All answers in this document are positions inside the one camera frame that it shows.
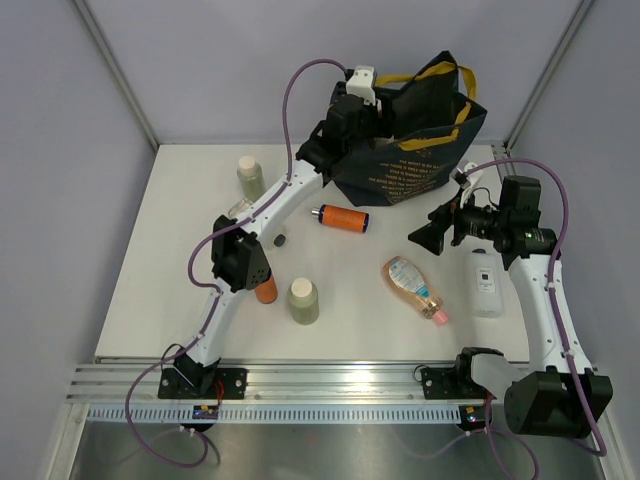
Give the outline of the navy canvas bag yellow handles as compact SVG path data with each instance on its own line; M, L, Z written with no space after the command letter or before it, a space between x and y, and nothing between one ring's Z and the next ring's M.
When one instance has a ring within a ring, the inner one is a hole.
M391 206L446 184L487 116L474 72L444 50L413 75L377 78L375 92L378 131L340 162L336 186L355 206Z

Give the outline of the frosted white bottle black cap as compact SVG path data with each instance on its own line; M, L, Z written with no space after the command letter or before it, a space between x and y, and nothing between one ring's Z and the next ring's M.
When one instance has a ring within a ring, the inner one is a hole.
M500 317L504 305L495 256L484 249L474 249L469 254L467 267L472 314L482 318Z

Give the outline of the peach lotion bottle pink cap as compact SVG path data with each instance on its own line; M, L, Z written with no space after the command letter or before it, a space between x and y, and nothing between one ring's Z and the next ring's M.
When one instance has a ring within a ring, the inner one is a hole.
M442 296L411 261L395 256L386 262L381 272L391 291L422 317L437 325L445 325L449 321Z

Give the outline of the orange spray bottle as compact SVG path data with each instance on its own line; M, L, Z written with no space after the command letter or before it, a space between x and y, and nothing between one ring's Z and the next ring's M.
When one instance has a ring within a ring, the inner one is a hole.
M357 233L365 233L369 226L369 214L352 209L323 204L312 208L311 215L324 226Z

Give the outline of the green bottle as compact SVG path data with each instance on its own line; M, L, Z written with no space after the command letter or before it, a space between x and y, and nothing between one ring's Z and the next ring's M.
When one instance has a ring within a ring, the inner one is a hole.
M305 277L293 280L287 292L289 313L300 325L311 325L319 317L319 296L316 285Z
M262 168L253 156L239 159L237 176L244 196L251 202L256 202L266 192Z

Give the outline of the green bottle front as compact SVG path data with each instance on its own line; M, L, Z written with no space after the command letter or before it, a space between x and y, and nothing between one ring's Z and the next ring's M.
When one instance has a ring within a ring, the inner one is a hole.
M319 317L319 296L316 285L305 277L293 280L287 292L289 313L300 325L311 325Z

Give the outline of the orange bottle blue cap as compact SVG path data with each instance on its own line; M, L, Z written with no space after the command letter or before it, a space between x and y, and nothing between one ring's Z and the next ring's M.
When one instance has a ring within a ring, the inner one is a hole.
M262 304L271 304L278 297L277 284L272 273L254 290L257 300Z

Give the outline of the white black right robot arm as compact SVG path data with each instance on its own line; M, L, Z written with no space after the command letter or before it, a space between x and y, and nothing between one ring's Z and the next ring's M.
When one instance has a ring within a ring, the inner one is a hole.
M492 242L513 283L526 329L529 369L511 365L498 350L465 347L450 369L424 367L428 399L490 394L504 405L509 429L519 435L584 439L593 434L613 397L611 380L595 373L573 329L551 229L539 227L541 185L524 176L502 182L496 208L475 203L470 175L454 176L460 188L428 216L409 240L439 255L446 231L453 245L467 236Z

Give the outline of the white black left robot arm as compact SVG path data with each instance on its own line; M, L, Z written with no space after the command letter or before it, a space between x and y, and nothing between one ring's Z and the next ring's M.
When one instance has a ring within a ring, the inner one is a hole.
M324 120L300 146L278 184L237 219L219 217L211 234L214 282L202 325L194 339L172 356L161 374L161 399L220 398L217 369L227 332L244 294L272 277L263 241L308 197L330 183L345 159L376 137L389 137L395 115L391 94L376 87L362 93L336 92Z

